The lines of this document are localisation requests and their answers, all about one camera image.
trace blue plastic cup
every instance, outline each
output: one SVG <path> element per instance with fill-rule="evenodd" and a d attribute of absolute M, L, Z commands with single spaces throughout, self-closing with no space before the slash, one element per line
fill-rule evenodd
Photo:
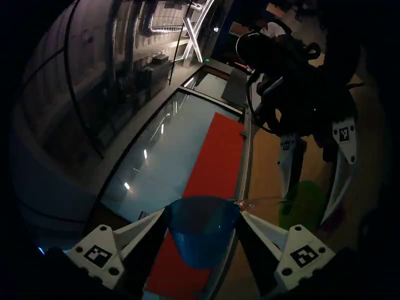
<path fill-rule="evenodd" d="M 166 207 L 168 228 L 185 264 L 215 268 L 227 252 L 239 207 L 211 196 L 179 199 Z"/>

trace cable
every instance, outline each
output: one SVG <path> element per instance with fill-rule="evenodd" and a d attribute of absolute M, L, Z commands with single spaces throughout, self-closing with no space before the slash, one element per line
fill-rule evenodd
<path fill-rule="evenodd" d="M 256 117 L 256 113 L 253 108 L 252 98 L 250 96 L 250 88 L 251 88 L 252 84 L 257 81 L 257 79 L 260 77 L 260 75 L 261 75 L 260 72 L 254 71 L 253 74 L 250 75 L 250 78 L 248 79 L 248 81 L 246 83 L 247 105 L 248 105 L 248 108 L 250 109 L 251 115 L 253 116 L 253 118 L 255 120 L 257 119 L 257 117 Z M 269 134 L 274 134 L 270 129 L 265 128 L 264 125 L 260 125 L 259 127 Z"/>
<path fill-rule="evenodd" d="M 29 83 L 35 78 L 35 76 L 45 67 L 47 66 L 47 64 L 49 62 L 51 62 L 56 56 L 58 56 L 59 54 L 61 54 L 64 51 L 64 47 L 62 47 L 60 50 L 56 51 L 55 53 L 53 53 L 50 57 L 48 57 L 44 62 L 42 62 L 40 64 L 40 66 L 38 66 L 36 68 L 35 71 L 33 71 L 33 73 L 28 77 L 28 79 L 21 84 L 21 86 L 18 88 L 16 94 L 15 94 L 15 99 L 18 100 L 24 93 L 25 89 L 27 88 L 27 86 L 29 85 Z M 28 113 L 28 109 L 27 106 L 25 104 L 25 100 L 22 99 L 20 101 L 21 103 L 21 107 L 22 107 L 22 111 L 23 111 L 23 115 L 25 117 L 25 120 L 29 126 L 29 128 L 34 132 L 35 131 L 35 126 L 33 125 L 31 116 Z"/>

